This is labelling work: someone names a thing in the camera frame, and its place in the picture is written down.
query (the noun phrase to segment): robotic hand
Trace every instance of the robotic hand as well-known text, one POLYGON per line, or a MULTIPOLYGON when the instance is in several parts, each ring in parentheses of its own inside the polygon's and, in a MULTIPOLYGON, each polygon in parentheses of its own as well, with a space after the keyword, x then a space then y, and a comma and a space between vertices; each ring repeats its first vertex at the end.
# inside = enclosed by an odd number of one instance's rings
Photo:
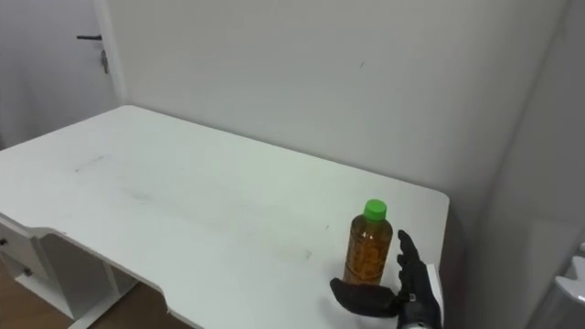
POLYGON ((441 307, 433 295, 427 266, 410 236, 399 231, 398 263, 402 288, 398 295, 387 287, 350 284, 337 278, 331 290, 337 301, 349 312, 371 317, 399 318, 398 329, 442 329, 441 307))

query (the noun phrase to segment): plastic bottle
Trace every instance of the plastic bottle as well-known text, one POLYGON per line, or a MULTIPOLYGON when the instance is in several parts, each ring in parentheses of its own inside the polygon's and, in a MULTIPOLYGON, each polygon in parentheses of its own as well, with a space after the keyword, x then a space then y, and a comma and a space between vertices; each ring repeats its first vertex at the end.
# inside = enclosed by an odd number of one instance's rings
POLYGON ((384 202, 372 199, 364 213, 351 222, 345 282, 380 284, 393 234, 386 211, 384 202))

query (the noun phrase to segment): desk drawer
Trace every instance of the desk drawer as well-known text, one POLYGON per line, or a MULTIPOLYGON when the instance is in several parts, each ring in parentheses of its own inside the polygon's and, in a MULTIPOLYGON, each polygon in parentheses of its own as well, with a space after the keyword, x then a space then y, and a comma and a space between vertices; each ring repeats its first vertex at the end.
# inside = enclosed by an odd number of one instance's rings
POLYGON ((35 240, 4 218, 0 218, 0 251, 29 268, 33 275, 48 280, 47 269, 41 261, 35 240))

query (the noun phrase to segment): green bottle cap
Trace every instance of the green bottle cap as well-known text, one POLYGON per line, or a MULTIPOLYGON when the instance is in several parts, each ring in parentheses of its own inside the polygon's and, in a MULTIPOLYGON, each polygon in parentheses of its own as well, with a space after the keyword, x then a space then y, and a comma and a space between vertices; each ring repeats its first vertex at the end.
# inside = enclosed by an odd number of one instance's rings
POLYGON ((364 217, 371 221, 380 221, 386 219, 386 204, 377 199, 367 201, 364 209, 364 217))

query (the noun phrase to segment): scratch mark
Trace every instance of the scratch mark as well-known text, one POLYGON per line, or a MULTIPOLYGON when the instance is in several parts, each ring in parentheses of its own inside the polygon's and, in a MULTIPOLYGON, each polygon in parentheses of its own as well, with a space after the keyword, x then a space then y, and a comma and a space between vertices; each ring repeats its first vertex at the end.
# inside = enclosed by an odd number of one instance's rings
POLYGON ((147 195, 144 192, 130 192, 130 196, 138 201, 143 201, 143 202, 148 202, 150 200, 152 200, 153 198, 149 195, 147 195))
POLYGON ((97 158, 89 161, 88 163, 82 164, 81 166, 79 166, 77 169, 75 169, 75 172, 78 173, 78 172, 84 170, 85 168, 87 168, 95 163, 98 163, 99 161, 103 160, 105 157, 106 157, 105 155, 98 156, 97 158))

